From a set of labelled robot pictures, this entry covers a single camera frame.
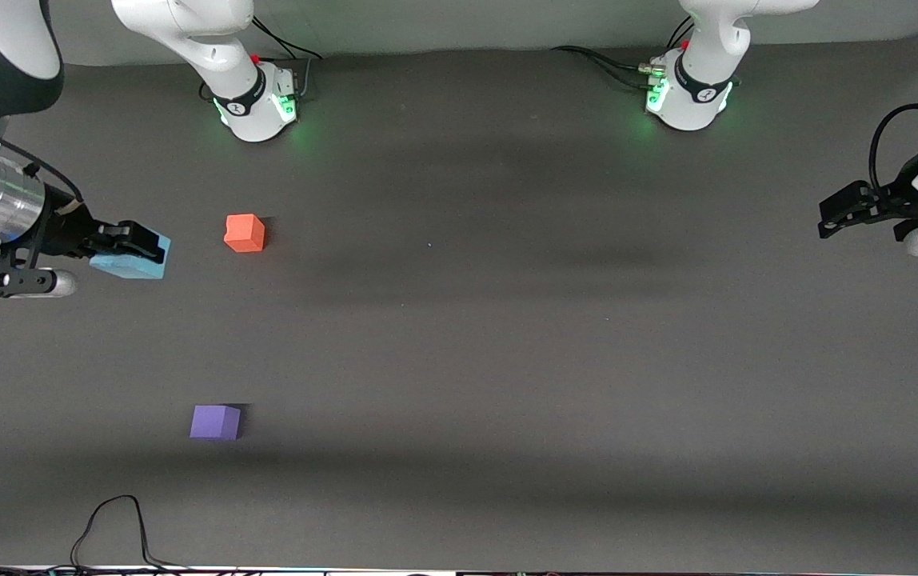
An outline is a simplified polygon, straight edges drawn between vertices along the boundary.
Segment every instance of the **light blue foam block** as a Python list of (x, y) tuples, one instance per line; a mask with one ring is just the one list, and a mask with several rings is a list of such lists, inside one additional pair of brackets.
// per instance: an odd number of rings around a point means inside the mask
[(167, 256), (170, 255), (171, 241), (164, 234), (159, 234), (156, 230), (153, 230), (153, 232), (160, 237), (160, 241), (157, 244), (164, 249), (164, 263), (162, 265), (128, 254), (97, 254), (90, 258), (90, 266), (101, 272), (114, 274), (114, 276), (128, 278), (129, 280), (160, 280), (160, 278), (164, 278), (164, 267), (167, 266)]

